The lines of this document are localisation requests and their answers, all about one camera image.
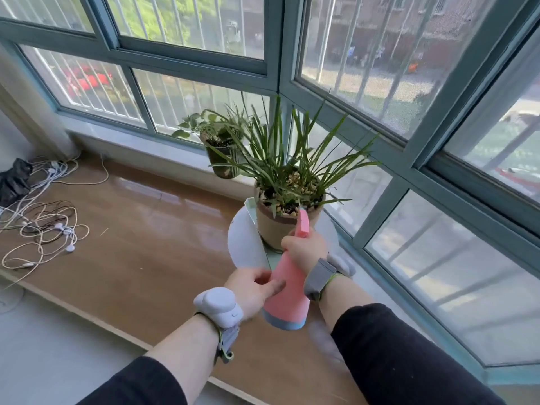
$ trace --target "window glass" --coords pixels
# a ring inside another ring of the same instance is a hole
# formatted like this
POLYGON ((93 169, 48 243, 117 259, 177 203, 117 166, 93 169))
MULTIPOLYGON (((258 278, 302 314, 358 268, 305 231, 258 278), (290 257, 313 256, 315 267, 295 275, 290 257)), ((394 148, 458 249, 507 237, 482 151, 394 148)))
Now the window glass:
MULTIPOLYGON (((328 132, 322 126, 314 124, 309 134, 309 146, 318 147, 327 134, 328 132)), ((291 140, 296 141, 296 124, 294 122, 291 136, 291 140)), ((348 144, 333 137, 327 149, 322 153, 321 159, 326 158, 324 163, 329 163, 347 155, 349 151, 348 144)), ((291 145, 291 152, 294 152, 294 145, 291 145)), ((351 200, 326 204, 325 210, 351 236, 354 236, 391 179, 392 177, 388 173, 377 166, 366 166, 353 170, 330 189, 330 192, 338 199, 351 200)))
POLYGON ((264 0, 107 0, 120 34, 264 58, 264 0))
POLYGON ((300 76, 408 139, 494 1, 312 0, 300 76))
POLYGON ((458 130, 444 150, 540 201, 540 75, 505 108, 487 128, 458 130))
POLYGON ((93 32, 79 0, 0 0, 0 16, 93 32))
MULTIPOLYGON (((182 118, 204 109, 212 109, 227 114, 227 105, 244 108, 240 91, 220 86, 188 81, 174 76, 156 74, 134 69, 146 105, 159 133, 171 135, 178 130, 182 118)), ((264 116, 263 101, 269 110, 269 98, 244 92, 248 115, 252 115, 251 105, 260 117, 264 116)), ((191 140, 200 142, 197 134, 191 140)))
POLYGON ((367 250, 484 364, 540 360, 540 280, 415 192, 367 250))
POLYGON ((62 106, 145 127, 118 65, 22 46, 62 106))

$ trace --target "wrist device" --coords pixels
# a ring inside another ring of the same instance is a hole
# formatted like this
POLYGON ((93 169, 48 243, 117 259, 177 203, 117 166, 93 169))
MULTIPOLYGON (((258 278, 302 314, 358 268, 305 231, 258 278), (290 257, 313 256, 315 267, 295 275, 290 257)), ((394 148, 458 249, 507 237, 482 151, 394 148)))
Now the wrist device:
POLYGON ((322 290, 336 274, 351 278, 355 272, 356 269, 345 263, 341 257, 334 253, 328 253, 327 259, 320 258, 307 275, 303 288, 304 294, 312 301, 319 301, 322 290))
POLYGON ((231 346, 238 337, 240 321, 244 317, 234 293, 225 287, 214 287, 201 292, 195 297, 193 304, 196 314, 204 314, 218 329, 217 356, 221 357, 224 363, 231 361, 234 358, 231 346))

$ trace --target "beige plant pot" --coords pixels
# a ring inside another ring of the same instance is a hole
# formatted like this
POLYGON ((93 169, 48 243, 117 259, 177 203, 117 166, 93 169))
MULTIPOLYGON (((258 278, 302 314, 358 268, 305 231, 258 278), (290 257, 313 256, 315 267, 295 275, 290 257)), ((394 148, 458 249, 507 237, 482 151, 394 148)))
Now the beige plant pot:
MULTIPOLYGON (((260 190, 255 188, 255 199, 257 200, 257 230, 263 240, 273 249, 282 251, 281 239, 289 234, 296 225, 296 217, 292 216, 272 216, 272 211, 260 201, 260 190)), ((324 204, 313 211, 308 211, 309 224, 314 226, 319 219, 324 204)))

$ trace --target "white wrist sensor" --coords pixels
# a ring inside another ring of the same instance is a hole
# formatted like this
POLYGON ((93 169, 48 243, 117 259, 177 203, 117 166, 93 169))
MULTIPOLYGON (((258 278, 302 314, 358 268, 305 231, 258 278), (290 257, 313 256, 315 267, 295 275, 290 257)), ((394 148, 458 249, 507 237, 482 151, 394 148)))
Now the white wrist sensor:
POLYGON ((231 361, 234 354, 231 346, 240 331, 244 317, 242 308, 236 303, 234 293, 225 287, 214 287, 201 292, 193 300, 197 313, 204 314, 219 330, 218 355, 224 363, 231 361))

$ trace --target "right hand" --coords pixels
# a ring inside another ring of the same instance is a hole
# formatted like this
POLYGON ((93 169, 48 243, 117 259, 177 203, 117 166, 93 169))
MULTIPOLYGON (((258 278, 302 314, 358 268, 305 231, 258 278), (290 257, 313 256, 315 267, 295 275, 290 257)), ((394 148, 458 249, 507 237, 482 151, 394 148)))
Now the right hand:
POLYGON ((291 260, 306 276, 320 258, 326 259, 328 255, 326 240, 313 227, 309 228, 309 234, 305 238, 285 236, 281 240, 281 247, 289 252, 291 260))

